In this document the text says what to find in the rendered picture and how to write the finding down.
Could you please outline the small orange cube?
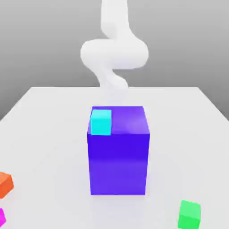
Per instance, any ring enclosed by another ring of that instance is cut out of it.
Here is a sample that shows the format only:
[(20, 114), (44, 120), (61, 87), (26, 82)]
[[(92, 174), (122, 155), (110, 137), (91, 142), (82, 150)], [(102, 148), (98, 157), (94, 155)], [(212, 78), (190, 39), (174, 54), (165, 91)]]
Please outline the small orange cube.
[(10, 174), (0, 172), (0, 199), (4, 198), (14, 188)]

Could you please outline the small magenta cube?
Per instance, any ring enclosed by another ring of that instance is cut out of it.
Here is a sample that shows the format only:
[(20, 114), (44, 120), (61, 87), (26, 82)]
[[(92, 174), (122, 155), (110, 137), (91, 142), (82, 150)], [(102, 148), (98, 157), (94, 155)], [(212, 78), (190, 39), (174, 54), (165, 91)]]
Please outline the small magenta cube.
[(6, 222), (6, 218), (5, 218), (5, 215), (4, 215), (4, 211), (2, 208), (0, 208), (0, 227), (5, 224)]

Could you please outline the large purple box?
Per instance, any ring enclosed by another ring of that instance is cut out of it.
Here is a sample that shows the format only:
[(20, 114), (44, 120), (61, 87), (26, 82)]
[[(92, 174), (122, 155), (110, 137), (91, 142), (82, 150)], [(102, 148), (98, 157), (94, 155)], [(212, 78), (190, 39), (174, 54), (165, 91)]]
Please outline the large purple box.
[(90, 116), (87, 130), (92, 195), (144, 195), (150, 131), (141, 106), (93, 106), (91, 113), (111, 111), (110, 135), (94, 135), (101, 121)]

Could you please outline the small cyan cube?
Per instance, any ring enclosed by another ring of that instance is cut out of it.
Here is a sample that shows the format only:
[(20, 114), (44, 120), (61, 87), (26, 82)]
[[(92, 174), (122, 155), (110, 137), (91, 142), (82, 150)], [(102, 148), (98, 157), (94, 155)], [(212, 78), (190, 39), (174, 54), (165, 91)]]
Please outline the small cyan cube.
[(111, 110), (94, 109), (92, 111), (90, 121), (92, 135), (111, 135)]

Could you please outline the small green cube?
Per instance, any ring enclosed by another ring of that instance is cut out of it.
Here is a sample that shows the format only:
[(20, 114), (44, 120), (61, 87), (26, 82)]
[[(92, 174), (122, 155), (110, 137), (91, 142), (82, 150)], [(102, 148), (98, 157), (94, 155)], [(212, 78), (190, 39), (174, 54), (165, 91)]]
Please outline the small green cube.
[(199, 229), (201, 205), (182, 200), (179, 209), (178, 229)]

